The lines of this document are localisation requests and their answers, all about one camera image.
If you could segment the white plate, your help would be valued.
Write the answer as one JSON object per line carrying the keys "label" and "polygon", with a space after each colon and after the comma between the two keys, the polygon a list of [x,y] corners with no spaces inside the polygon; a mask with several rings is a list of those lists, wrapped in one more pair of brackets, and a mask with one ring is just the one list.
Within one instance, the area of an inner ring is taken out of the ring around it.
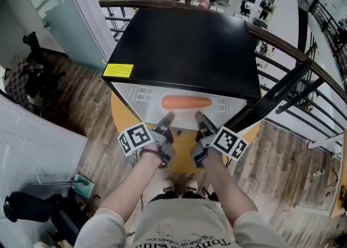
{"label": "white plate", "polygon": [[193,118],[196,112],[208,113],[212,109],[212,106],[199,107],[199,108],[186,108],[186,109],[166,109],[160,108],[163,113],[173,112],[175,119],[189,119]]}

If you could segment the person's printed beige shirt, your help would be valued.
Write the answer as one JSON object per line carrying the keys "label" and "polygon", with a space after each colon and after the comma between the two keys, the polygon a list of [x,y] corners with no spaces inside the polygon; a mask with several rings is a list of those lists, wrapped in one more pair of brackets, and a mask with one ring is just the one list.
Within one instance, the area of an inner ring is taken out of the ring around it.
{"label": "person's printed beige shirt", "polygon": [[[232,229],[221,206],[205,199],[161,199],[141,213],[130,248],[290,248],[257,211]],[[74,248],[127,248],[123,219],[101,208],[83,226]]]}

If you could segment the person's black shorts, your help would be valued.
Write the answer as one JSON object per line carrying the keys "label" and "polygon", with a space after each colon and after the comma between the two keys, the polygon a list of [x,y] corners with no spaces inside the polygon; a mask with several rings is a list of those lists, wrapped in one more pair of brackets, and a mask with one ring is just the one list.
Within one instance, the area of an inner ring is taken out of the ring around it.
{"label": "person's black shorts", "polygon": [[[194,193],[192,191],[188,191],[188,192],[185,192],[183,194],[182,198],[184,198],[184,199],[204,199],[204,196],[197,194],[197,193]],[[165,193],[158,194],[153,199],[151,199],[150,202],[156,201],[156,200],[161,200],[161,199],[178,199],[178,195],[174,191],[168,191]],[[211,196],[209,196],[208,200],[219,202],[218,197],[215,193],[213,193]]]}

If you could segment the person's left forearm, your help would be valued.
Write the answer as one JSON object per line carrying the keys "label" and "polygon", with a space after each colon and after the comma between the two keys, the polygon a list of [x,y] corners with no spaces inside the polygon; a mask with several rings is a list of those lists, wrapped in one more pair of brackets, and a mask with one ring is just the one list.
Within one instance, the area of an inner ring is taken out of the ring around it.
{"label": "person's left forearm", "polygon": [[157,146],[144,147],[139,161],[129,175],[101,203],[101,209],[108,209],[128,221],[145,189],[162,163],[157,155]]}

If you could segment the green dustpan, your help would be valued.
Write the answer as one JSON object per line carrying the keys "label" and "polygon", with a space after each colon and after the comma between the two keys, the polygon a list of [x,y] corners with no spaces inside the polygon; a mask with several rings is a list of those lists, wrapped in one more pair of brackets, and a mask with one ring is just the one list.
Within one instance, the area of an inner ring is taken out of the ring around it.
{"label": "green dustpan", "polygon": [[94,182],[77,173],[73,179],[71,187],[77,194],[88,199],[93,193]]}

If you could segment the orange sausage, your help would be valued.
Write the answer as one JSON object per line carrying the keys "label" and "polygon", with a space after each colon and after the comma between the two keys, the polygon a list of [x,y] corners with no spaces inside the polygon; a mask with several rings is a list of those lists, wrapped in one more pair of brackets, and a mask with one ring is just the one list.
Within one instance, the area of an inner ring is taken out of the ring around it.
{"label": "orange sausage", "polygon": [[212,105],[212,101],[206,97],[167,95],[161,100],[164,109],[192,109],[204,108]]}

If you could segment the black chair with clothes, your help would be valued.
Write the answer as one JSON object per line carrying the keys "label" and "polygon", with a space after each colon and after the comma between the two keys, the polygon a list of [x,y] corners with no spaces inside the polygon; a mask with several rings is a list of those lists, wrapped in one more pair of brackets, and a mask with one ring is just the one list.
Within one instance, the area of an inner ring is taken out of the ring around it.
{"label": "black chair with clothes", "polygon": [[58,89],[59,79],[65,76],[65,72],[54,74],[54,65],[45,58],[38,42],[36,32],[23,36],[23,43],[30,49],[31,61],[25,66],[21,75],[28,75],[29,78],[25,84],[25,91],[31,98],[37,95],[47,101],[53,95],[60,97],[62,91]]}

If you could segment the black mini fridge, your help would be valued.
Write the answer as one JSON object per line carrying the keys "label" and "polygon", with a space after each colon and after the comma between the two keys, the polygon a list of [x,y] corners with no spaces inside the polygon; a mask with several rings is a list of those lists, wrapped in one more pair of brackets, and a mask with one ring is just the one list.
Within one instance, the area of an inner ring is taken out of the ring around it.
{"label": "black mini fridge", "polygon": [[[212,101],[204,115],[239,132],[267,116],[310,68],[305,61],[261,92],[247,23],[213,11],[141,8],[117,43],[103,79],[140,120],[156,124],[167,95]],[[195,130],[194,118],[173,126]]]}

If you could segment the person's white shoe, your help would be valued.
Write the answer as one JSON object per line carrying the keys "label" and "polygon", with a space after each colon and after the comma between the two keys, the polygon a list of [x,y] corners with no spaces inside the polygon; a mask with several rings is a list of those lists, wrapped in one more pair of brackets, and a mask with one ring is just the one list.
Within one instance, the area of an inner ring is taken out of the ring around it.
{"label": "person's white shoe", "polygon": [[185,193],[191,192],[196,194],[198,191],[198,182],[195,179],[189,179],[185,186]]}
{"label": "person's white shoe", "polygon": [[162,183],[162,192],[167,193],[167,192],[174,192],[175,187],[173,182],[170,179],[166,179]]}

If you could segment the person's right white shoe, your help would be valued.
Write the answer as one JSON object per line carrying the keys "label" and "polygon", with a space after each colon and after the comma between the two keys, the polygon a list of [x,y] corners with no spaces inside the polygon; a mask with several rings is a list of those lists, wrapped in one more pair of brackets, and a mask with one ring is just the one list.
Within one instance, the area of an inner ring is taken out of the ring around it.
{"label": "person's right white shoe", "polygon": [[191,192],[196,194],[198,191],[198,182],[195,179],[189,179],[185,186],[185,193]]}

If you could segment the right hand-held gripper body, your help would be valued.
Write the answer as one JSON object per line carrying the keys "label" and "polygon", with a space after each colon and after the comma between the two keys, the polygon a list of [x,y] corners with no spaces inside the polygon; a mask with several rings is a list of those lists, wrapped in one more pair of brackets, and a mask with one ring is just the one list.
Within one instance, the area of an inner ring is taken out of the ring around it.
{"label": "right hand-held gripper body", "polygon": [[203,168],[202,160],[207,156],[209,148],[214,148],[228,158],[238,161],[248,142],[239,137],[232,130],[222,126],[218,132],[198,132],[196,144],[190,152],[192,161],[196,168]]}

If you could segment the black phone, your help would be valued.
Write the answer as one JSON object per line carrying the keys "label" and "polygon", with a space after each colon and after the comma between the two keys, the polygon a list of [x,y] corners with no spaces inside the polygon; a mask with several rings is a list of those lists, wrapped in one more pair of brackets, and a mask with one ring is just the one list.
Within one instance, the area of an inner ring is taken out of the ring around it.
{"label": "black phone", "polygon": [[341,201],[341,206],[345,212],[347,212],[347,188],[342,185],[339,193],[339,199]]}

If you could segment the frosted glass door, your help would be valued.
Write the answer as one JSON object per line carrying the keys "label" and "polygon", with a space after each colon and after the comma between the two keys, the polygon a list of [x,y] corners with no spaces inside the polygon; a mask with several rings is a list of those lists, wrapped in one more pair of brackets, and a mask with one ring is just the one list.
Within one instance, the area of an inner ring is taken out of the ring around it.
{"label": "frosted glass door", "polygon": [[30,0],[69,58],[85,68],[103,71],[112,52],[112,35],[97,0]]}

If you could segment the wooden handrail with black bars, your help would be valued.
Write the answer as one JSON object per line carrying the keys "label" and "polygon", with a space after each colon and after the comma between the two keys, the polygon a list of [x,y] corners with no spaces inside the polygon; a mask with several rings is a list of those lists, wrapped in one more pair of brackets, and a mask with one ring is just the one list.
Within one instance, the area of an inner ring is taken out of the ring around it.
{"label": "wooden handrail with black bars", "polygon": [[[132,8],[135,9],[134,15],[141,8],[197,9],[218,12],[201,6],[161,0],[105,0],[100,1],[99,4],[102,8],[112,6]],[[125,29],[133,16],[126,19]],[[321,66],[301,50],[256,25],[247,23],[247,27],[256,55],[256,66],[263,94],[267,93],[294,67],[305,61],[311,64],[294,88],[263,119],[300,135],[311,141],[315,147],[338,151],[342,144],[343,132],[347,129],[347,93]]]}

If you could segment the wooden desk with white frame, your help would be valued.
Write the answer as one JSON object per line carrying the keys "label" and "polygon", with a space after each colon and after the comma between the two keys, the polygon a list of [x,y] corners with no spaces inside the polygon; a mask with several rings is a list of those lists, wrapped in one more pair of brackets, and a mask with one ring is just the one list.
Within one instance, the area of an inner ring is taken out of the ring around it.
{"label": "wooden desk with white frame", "polygon": [[338,181],[336,184],[335,194],[333,196],[333,203],[330,208],[330,218],[335,218],[345,214],[346,212],[341,206],[339,199],[339,193],[341,186],[344,185],[347,188],[347,130],[343,134],[342,156],[340,161],[340,169],[338,174]]}

